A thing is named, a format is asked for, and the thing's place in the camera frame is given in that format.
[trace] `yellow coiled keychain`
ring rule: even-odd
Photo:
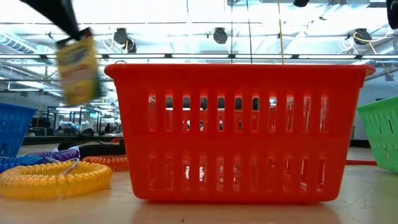
[[[108,166],[79,162],[78,159],[18,166],[0,174],[0,195],[12,198],[68,197],[103,188],[111,178],[112,170]]]

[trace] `blue plastic basket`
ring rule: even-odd
[[[0,156],[16,157],[36,109],[0,103]]]

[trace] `purple coiled keychain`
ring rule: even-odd
[[[27,156],[48,157],[63,162],[69,159],[79,158],[80,155],[79,151],[76,149],[67,149],[59,152],[33,152]]]

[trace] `basket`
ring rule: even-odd
[[[358,107],[377,165],[398,172],[398,96]]]
[[[16,157],[36,109],[0,103],[0,157]]]
[[[359,89],[373,71],[367,65],[107,66],[134,194],[160,201],[333,200]]]

